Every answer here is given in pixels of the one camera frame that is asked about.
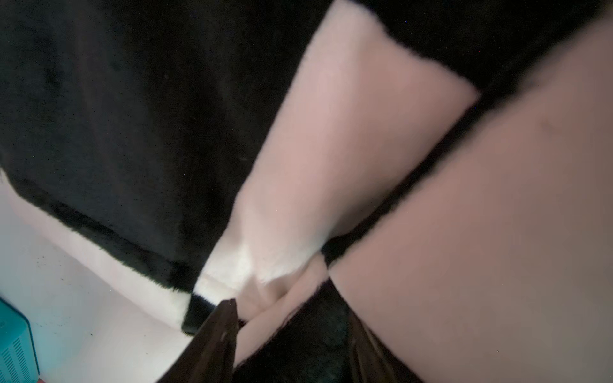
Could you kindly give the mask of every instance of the teal plastic container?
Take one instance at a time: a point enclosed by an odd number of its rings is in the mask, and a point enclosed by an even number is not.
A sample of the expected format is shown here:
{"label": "teal plastic container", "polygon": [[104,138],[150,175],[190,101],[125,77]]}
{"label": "teal plastic container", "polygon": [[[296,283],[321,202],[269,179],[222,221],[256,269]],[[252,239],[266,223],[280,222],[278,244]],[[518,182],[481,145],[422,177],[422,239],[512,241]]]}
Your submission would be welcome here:
{"label": "teal plastic container", "polygon": [[30,323],[0,299],[0,383],[36,383],[38,378]]}

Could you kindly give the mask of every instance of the white surface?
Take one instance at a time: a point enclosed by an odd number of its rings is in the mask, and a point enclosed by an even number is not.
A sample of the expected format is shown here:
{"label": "white surface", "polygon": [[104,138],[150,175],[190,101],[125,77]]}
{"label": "white surface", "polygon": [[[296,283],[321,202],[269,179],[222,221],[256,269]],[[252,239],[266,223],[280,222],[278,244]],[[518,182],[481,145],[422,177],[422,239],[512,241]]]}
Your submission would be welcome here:
{"label": "white surface", "polygon": [[47,383],[153,383],[189,343],[36,234],[4,193],[0,295],[30,320]]}
{"label": "white surface", "polygon": [[[0,178],[6,177],[0,169]],[[91,270],[113,290],[154,318],[177,330],[188,310],[190,294],[162,287],[113,258],[106,250],[64,226],[41,209],[22,199],[11,185],[0,183],[15,214],[35,232]]]}

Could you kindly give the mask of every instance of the black fur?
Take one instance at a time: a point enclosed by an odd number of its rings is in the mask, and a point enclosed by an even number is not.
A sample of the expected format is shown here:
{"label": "black fur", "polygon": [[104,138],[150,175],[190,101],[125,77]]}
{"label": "black fur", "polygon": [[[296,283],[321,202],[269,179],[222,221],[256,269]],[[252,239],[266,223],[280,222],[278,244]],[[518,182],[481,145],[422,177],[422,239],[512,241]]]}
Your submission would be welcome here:
{"label": "black fur", "polygon": [[397,41],[471,80],[490,85],[525,47],[571,17],[581,25],[601,0],[357,0]]}
{"label": "black fur", "polygon": [[234,371],[233,383],[351,383],[349,309],[327,281],[277,334]]}
{"label": "black fur", "polygon": [[192,294],[189,299],[188,312],[185,314],[183,324],[181,325],[181,330],[189,335],[197,333],[200,326],[207,320],[214,309],[215,305],[196,294]]}
{"label": "black fur", "polygon": [[0,165],[191,291],[329,2],[5,1]]}

